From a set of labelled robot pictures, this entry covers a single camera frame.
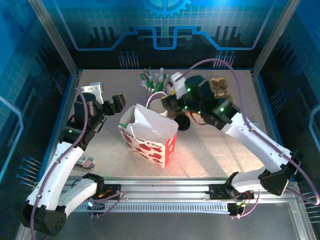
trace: paper cup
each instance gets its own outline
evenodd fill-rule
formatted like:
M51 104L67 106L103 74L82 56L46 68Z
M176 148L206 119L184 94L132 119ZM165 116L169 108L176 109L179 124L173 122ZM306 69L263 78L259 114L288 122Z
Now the paper cup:
M161 102L161 99L156 99L150 103L150 110L160 114L161 116L166 117L168 115L168 110L165 109L164 105Z

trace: blue wall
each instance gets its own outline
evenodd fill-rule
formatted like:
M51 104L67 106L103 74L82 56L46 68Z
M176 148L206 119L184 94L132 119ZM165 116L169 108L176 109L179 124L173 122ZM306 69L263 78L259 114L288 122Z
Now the blue wall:
M261 71L283 143L299 151L301 167L320 189L320 113L309 127L311 113L320 102L320 1L301 0L281 38ZM280 99L272 97L280 91ZM311 192L301 175L300 191ZM314 208L308 216L319 215ZM320 223L312 224L320 236Z
M62 77L53 67L61 60L52 65L55 48L28 0L2 2L0 11L0 95L21 111L27 132L37 101L56 91L53 77ZM0 147L10 147L18 129L17 117L0 102Z
M55 5L54 1L46 0L45 6L80 68L120 69L120 51L135 51L140 67L158 67L168 62L165 59L170 55L170 66L162 67L186 68L203 58L219 55L220 50L222 56L229 51L230 59L237 56L235 67L250 68L286 3L286 0L58 0ZM101 53L85 53L96 51L105 52L105 58ZM185 58L178 59L177 53L183 53ZM92 64L85 64L91 58ZM94 58L100 59L96 65Z

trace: speckled table surface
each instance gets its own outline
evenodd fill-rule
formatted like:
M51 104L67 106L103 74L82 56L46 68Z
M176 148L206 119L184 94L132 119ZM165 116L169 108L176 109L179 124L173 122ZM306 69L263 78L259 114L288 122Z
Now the speckled table surface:
M168 70L172 75L178 70ZM217 177L225 178L236 171L248 172L263 167L263 164L236 139L220 132L210 125L197 125L191 120L190 128L178 131L174 154L166 168L135 155L128 150L118 123L124 112L135 104L145 105L147 93L140 86L141 70L84 70L79 86L93 82L104 85L104 100L112 102L112 95L123 93L125 109L114 116L108 116L101 131L91 140L85 150L96 160L92 170L74 168L71 176L94 173L104 177ZM247 117L259 123L266 132L261 109L249 70L236 71L243 92ZM228 81L228 92L234 103L240 106L239 92L229 70L193 70L186 77L202 75L206 79L224 77Z

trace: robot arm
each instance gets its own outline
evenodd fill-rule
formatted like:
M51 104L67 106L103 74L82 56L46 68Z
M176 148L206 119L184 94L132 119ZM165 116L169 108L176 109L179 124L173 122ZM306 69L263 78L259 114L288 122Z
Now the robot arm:
M283 155L265 143L253 131L277 146L284 154L290 156L290 150L274 142L257 127L249 128L240 109L227 99L215 99L210 84L201 76L179 79L181 73L171 77L169 89L171 94L162 98L164 107L173 112L188 111L199 114L203 120L220 131L232 136L256 155L265 167L250 172L235 172L227 180L226 188L237 198L239 193L249 190L266 189L274 195L282 195L289 180L296 174L296 168Z
M38 200L34 229L48 234L57 235L65 224L69 214L83 201L92 197L99 198L104 193L104 178L88 173L72 189L61 195L63 187L77 160L81 157L91 139L95 136L95 129L104 123L105 116L120 113L126 104L123 94L114 95L113 103L102 100L103 85L99 82L81 88L87 106L87 126L83 137L60 161L58 158L76 142L80 136L84 122L84 103L80 96L74 103L74 115L63 129L60 142L55 154L37 187L27 197L26 201L18 202L15 212L25 227L31 226L32 210ZM43 191L39 189L47 178Z

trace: red and white popcorn box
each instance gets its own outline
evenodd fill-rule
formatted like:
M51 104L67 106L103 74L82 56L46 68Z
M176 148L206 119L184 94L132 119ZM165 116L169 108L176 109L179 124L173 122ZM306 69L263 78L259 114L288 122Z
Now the red and white popcorn box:
M165 167L175 150L178 124L142 105L130 107L118 125L135 154Z

